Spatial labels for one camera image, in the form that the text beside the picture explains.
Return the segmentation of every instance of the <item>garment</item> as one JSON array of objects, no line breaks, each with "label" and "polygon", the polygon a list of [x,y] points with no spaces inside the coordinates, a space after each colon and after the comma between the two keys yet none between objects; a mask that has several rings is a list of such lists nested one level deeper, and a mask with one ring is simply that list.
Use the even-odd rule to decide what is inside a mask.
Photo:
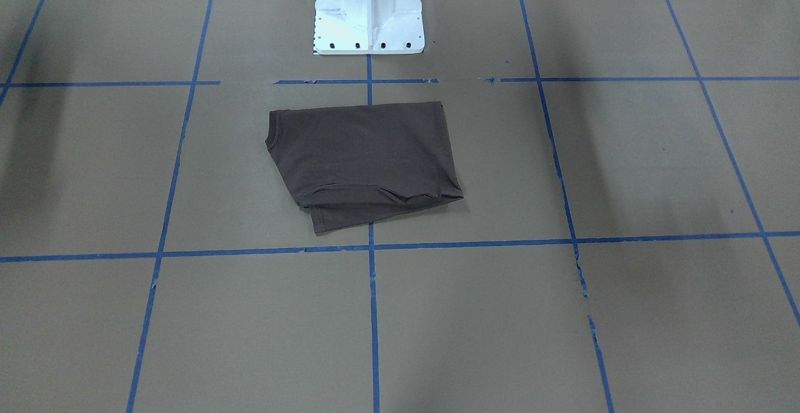
[{"label": "garment", "polygon": [[440,102],[280,109],[266,147],[317,234],[463,198]]}]

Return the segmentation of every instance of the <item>object at floor edge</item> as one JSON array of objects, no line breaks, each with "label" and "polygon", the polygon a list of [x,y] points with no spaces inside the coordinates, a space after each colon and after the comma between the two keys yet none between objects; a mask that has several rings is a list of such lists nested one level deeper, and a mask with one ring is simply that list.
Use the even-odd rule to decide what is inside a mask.
[{"label": "object at floor edge", "polygon": [[266,146],[314,233],[463,198],[440,102],[280,109]]},{"label": "object at floor edge", "polygon": [[316,0],[315,54],[418,54],[421,0]]}]

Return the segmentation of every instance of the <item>white metal base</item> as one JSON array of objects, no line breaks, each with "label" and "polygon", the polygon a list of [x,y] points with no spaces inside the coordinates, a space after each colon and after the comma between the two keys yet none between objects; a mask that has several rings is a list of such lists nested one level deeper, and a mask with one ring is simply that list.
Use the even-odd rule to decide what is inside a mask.
[{"label": "white metal base", "polygon": [[315,54],[418,54],[422,0],[317,0]]}]

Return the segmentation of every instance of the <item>floor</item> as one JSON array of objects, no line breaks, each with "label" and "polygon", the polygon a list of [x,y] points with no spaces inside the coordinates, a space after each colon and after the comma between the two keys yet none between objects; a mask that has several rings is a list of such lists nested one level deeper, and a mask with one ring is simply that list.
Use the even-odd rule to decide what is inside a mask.
[{"label": "floor", "polygon": [[[800,0],[0,5],[3,413],[797,411]],[[268,111],[432,100],[466,198],[314,236]]]}]

